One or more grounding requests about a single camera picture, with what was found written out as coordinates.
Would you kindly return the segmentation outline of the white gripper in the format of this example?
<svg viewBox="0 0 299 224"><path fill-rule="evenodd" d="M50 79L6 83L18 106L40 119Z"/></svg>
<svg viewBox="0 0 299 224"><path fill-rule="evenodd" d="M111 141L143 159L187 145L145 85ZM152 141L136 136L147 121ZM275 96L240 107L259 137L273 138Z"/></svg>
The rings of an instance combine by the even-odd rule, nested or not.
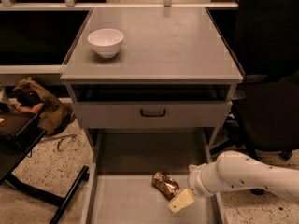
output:
<svg viewBox="0 0 299 224"><path fill-rule="evenodd" d="M190 189L180 190L170 201L168 208L176 213L195 202L198 197L211 197L220 189L220 178L216 164L189 165L188 184Z"/></svg>

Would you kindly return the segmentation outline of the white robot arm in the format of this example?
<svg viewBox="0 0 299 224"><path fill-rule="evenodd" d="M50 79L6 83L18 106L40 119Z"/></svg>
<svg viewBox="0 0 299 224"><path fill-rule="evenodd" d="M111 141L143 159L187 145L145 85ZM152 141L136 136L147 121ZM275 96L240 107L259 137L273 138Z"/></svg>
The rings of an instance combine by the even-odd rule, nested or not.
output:
<svg viewBox="0 0 299 224"><path fill-rule="evenodd" d="M176 193L168 208L176 213L195 202L195 197L217 192L262 189L299 203L299 171L264 164L237 151L222 152L212 163L189 165L188 187Z"/></svg>

